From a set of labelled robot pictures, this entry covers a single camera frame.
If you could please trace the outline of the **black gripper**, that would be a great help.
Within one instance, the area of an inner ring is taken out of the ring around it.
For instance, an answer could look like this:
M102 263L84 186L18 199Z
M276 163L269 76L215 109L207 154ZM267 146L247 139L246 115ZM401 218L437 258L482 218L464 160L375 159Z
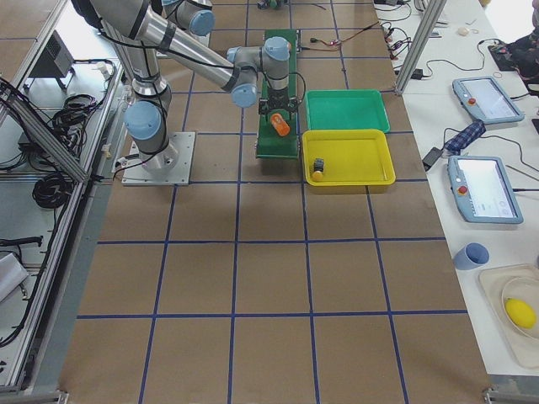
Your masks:
M259 99L259 118L262 122L268 122L268 115L278 109L288 112L289 120L294 120L299 108L299 103L294 94L289 94L288 87L275 89L266 88L266 92Z

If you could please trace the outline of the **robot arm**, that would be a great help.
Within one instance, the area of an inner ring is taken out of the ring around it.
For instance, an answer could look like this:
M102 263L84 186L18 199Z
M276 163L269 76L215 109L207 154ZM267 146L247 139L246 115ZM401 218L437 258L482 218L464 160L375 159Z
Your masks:
M165 18L196 36L208 35L215 26L213 4L206 0L162 1Z
M222 91L241 109L257 107L255 155L296 159L296 42L284 31L267 35L260 46L237 46L225 56L201 42L215 25L209 1L75 1L75 10L127 54L135 82L157 86L150 57L161 53Z

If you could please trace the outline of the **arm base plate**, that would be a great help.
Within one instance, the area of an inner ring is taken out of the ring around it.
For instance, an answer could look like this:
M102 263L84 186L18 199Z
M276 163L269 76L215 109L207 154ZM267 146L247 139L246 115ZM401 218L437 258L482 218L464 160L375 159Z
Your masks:
M132 141L128 159L120 159L121 183L124 186L169 186L188 185L195 149L195 133L173 132L169 135L168 146L150 159L140 154L137 144Z

